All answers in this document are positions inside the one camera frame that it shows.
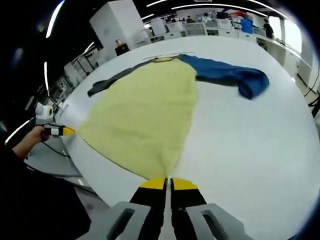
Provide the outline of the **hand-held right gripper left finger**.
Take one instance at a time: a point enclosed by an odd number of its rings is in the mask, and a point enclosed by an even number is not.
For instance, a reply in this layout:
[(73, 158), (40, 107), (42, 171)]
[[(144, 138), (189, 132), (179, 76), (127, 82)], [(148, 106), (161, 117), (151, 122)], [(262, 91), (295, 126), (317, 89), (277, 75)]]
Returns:
[(129, 202), (108, 209), (96, 240), (157, 240), (164, 223), (167, 178), (142, 183)]

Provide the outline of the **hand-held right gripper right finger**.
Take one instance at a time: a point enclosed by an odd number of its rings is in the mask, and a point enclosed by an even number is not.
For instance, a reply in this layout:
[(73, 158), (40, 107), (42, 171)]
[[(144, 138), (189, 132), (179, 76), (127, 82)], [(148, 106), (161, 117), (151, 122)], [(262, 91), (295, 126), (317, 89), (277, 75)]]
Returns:
[(177, 240), (249, 240), (244, 224), (215, 203), (207, 203), (189, 180), (170, 179), (171, 223)]

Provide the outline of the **person's left hand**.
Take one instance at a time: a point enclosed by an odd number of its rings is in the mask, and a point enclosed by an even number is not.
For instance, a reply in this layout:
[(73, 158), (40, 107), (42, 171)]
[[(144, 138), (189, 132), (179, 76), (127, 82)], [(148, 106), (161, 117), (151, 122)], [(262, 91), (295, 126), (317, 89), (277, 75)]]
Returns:
[(40, 142), (45, 142), (49, 139), (49, 134), (46, 132), (45, 128), (41, 125), (35, 126), (26, 136), (26, 143), (34, 147)]

